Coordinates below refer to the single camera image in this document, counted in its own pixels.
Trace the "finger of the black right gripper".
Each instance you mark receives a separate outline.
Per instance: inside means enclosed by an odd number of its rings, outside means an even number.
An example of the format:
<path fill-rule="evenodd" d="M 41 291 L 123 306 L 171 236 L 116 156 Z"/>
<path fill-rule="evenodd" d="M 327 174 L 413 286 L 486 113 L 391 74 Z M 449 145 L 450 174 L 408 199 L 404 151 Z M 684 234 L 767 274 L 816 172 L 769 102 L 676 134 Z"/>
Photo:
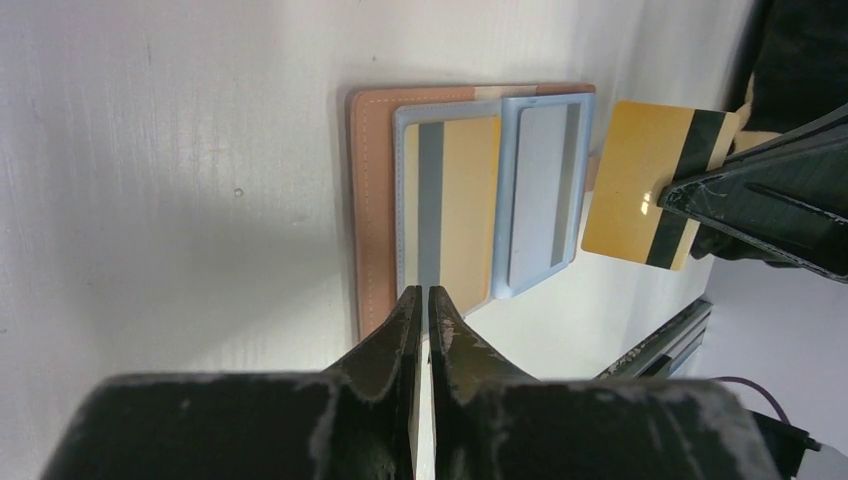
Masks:
<path fill-rule="evenodd" d="M 660 208 L 830 280 L 847 280 L 847 108 L 675 180 Z"/>

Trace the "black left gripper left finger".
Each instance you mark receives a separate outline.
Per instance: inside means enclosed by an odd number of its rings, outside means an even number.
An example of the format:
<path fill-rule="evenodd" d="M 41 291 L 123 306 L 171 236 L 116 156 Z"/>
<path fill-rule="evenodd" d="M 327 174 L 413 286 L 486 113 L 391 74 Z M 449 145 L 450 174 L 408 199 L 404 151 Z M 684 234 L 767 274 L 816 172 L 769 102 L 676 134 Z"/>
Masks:
<path fill-rule="evenodd" d="M 422 290 L 318 372 L 113 376 L 82 402 L 46 479 L 410 479 Z"/>

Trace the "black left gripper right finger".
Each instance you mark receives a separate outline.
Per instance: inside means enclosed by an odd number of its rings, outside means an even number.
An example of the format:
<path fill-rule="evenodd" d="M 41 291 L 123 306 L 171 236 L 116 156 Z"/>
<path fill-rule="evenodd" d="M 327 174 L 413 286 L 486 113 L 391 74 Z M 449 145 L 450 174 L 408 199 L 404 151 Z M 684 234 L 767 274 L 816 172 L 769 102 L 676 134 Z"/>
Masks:
<path fill-rule="evenodd" d="M 703 380 L 536 379 L 428 293 L 439 479 L 775 479 L 750 413 Z"/>

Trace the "gold credit card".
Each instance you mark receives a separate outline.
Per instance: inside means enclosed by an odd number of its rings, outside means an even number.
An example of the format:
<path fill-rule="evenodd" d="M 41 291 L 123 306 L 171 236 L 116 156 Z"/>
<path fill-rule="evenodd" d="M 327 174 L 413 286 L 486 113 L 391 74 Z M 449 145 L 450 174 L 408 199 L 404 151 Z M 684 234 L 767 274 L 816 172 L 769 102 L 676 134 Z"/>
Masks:
<path fill-rule="evenodd" d="M 720 167 L 740 118 L 731 112 L 620 101 L 595 178 L 584 251 L 664 270 L 683 268 L 699 222 L 659 205 L 672 182 Z"/>
<path fill-rule="evenodd" d="M 468 314 L 491 296 L 501 119 L 396 124 L 400 286 L 443 286 Z"/>

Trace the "tan leather card holder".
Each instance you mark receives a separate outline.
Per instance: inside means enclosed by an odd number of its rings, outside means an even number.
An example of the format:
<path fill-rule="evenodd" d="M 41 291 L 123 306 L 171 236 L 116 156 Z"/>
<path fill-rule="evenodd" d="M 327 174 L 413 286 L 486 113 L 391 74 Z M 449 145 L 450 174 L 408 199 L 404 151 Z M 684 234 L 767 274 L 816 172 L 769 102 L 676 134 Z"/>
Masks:
<path fill-rule="evenodd" d="M 352 181 L 358 338 L 368 337 L 396 303 L 393 118 L 403 106 L 566 93 L 594 93 L 584 82 L 365 89 L 346 100 Z"/>

